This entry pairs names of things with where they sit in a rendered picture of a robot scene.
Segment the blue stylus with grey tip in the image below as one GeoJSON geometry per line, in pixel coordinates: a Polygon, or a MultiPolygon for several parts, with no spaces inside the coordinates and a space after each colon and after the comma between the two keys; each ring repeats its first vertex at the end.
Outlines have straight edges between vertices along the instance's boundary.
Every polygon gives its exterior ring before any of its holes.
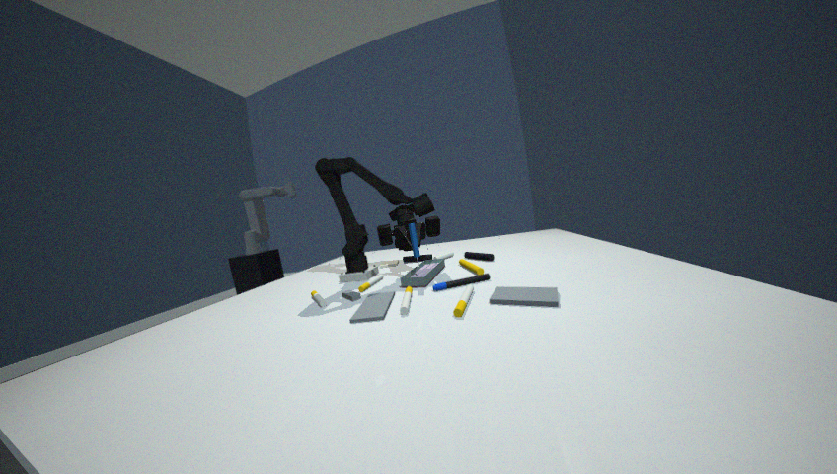
{"type": "Polygon", "coordinates": [[[420,257],[419,243],[418,243],[418,237],[417,237],[416,227],[415,227],[414,223],[409,224],[409,230],[410,230],[410,236],[411,236],[414,258],[417,258],[418,267],[419,267],[419,258],[418,258],[418,257],[420,257]]]}

